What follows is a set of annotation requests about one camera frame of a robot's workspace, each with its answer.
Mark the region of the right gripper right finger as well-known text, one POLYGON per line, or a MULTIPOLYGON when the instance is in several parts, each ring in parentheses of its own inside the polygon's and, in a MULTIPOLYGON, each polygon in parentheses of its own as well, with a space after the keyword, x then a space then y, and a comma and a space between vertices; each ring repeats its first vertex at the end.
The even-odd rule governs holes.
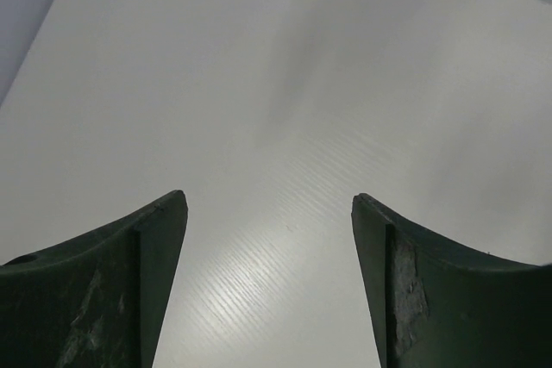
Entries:
POLYGON ((462 245, 367 194, 351 219, 381 366, 550 366, 549 265, 462 245))

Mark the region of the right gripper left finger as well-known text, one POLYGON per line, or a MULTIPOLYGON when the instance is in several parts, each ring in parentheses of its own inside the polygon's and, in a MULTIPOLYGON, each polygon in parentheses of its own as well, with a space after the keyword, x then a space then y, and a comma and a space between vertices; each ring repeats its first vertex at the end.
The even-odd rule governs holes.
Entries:
POLYGON ((2 265, 2 366, 151 366, 186 223, 185 194, 174 190, 2 265))

